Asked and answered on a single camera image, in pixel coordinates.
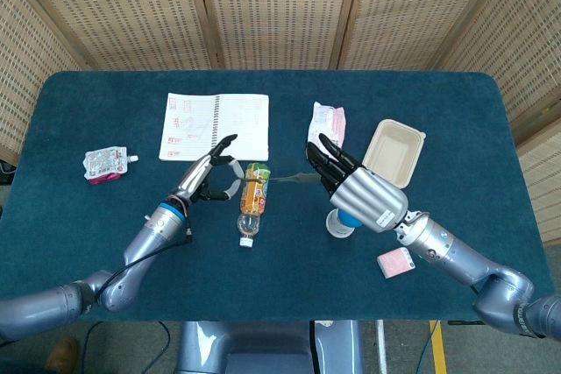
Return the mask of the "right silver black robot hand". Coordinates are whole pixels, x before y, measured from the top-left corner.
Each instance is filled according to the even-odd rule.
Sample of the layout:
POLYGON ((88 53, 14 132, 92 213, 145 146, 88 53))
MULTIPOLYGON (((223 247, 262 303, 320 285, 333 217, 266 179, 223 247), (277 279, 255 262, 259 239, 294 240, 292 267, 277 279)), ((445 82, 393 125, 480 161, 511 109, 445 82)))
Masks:
POLYGON ((306 144, 306 158, 320 175, 330 203, 377 233, 395 229, 408 213, 406 195, 324 134, 319 140, 323 148, 306 144))

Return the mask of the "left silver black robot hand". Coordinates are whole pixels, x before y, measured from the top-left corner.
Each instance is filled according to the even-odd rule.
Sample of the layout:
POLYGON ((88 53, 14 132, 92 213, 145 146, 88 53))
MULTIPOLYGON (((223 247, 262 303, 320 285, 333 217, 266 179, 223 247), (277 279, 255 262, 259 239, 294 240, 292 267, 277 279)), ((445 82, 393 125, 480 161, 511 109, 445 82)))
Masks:
POLYGON ((178 186, 172 192, 183 203, 190 206, 197 201, 228 201, 239 190, 244 178, 244 171, 239 162, 231 155, 222 152, 238 137, 229 135, 220 140, 207 154, 195 161, 183 175, 178 186), (223 191, 212 191, 207 181, 210 171, 218 166, 228 166, 236 176, 231 185, 223 191))

